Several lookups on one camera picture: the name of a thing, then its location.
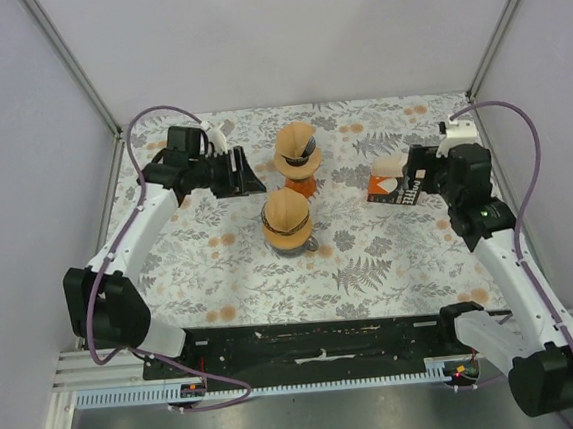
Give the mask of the wooden ring dripper stand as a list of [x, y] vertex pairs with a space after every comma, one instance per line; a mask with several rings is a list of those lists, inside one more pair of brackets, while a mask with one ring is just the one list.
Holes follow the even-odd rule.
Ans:
[[302, 180], [317, 172], [322, 162], [321, 148], [316, 148], [310, 154], [306, 163], [293, 166], [280, 154], [275, 153], [273, 157], [275, 169], [283, 176], [292, 180]]

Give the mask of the grey glass dripper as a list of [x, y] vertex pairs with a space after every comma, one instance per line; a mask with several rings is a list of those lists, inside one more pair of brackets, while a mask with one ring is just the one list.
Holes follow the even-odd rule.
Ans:
[[310, 214], [296, 215], [295, 213], [275, 212], [267, 213], [264, 211], [262, 214], [262, 224], [264, 230], [272, 235], [280, 237], [288, 237], [298, 234], [301, 230], [307, 227], [310, 221]]

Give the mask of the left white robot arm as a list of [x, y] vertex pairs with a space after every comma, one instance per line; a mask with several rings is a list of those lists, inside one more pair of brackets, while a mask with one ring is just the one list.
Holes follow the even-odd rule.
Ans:
[[140, 271], [162, 227], [194, 190], [227, 199], [263, 193], [266, 187], [244, 149], [226, 146], [218, 129], [172, 126], [166, 140], [139, 171], [133, 211], [96, 256], [67, 270], [62, 282], [73, 331], [88, 346], [159, 354], [168, 370], [186, 377], [198, 367], [198, 351], [185, 344], [180, 326], [153, 317], [137, 288]]

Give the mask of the blue glass dripper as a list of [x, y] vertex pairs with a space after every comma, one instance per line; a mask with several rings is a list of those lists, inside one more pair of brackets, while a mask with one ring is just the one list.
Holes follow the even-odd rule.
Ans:
[[314, 151], [316, 150], [316, 147], [317, 147], [317, 144], [316, 144], [315, 137], [312, 136], [309, 138], [308, 142], [306, 143], [306, 145], [304, 147], [304, 150], [301, 152], [299, 157], [292, 158], [292, 157], [284, 155], [283, 156], [284, 160], [287, 162], [288, 165], [290, 165], [292, 167], [305, 165], [310, 160], [310, 157], [314, 153]]

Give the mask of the orange glass carafe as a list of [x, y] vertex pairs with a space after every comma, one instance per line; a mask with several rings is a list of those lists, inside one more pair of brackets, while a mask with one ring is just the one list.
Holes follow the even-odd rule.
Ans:
[[313, 197], [317, 191], [317, 181], [313, 175], [296, 180], [287, 178], [285, 186], [295, 192], [301, 193], [308, 200], [310, 197]]

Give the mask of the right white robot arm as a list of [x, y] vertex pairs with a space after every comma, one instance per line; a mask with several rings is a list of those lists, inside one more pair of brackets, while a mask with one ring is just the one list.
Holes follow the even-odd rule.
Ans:
[[451, 305], [434, 333], [439, 348], [478, 351], [507, 377], [530, 417], [573, 408], [573, 317], [526, 250], [510, 207], [492, 194], [490, 151], [467, 143], [408, 152], [406, 180], [422, 175], [422, 191], [443, 198], [452, 230], [492, 275], [518, 326], [512, 331], [478, 305]]

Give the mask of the orange coffee filter box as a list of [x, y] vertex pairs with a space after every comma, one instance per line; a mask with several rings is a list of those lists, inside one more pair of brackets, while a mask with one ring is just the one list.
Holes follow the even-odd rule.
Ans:
[[408, 155], [398, 152], [378, 156], [372, 162], [366, 200], [372, 203], [392, 205], [416, 205], [422, 191], [424, 170], [416, 172], [416, 177], [408, 187], [403, 185], [403, 167]]

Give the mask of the grey glass carafe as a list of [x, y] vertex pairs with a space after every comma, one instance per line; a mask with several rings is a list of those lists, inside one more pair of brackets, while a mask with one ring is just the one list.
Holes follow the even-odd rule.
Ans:
[[300, 256], [301, 254], [306, 253], [306, 252], [310, 252], [310, 253], [316, 252], [319, 249], [319, 244], [318, 244], [318, 241], [316, 240], [315, 237], [310, 236], [307, 241], [305, 241], [303, 244], [301, 244], [297, 247], [288, 248], [288, 249], [273, 247], [272, 249], [274, 250], [274, 252], [276, 254], [289, 258], [289, 257]]

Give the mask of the brown paper coffee filter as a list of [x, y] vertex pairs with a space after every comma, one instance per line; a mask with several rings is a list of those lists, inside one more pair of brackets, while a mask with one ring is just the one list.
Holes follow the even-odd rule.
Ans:
[[312, 136], [315, 137], [315, 127], [313, 125], [295, 121], [277, 132], [276, 152], [282, 156], [299, 157]]

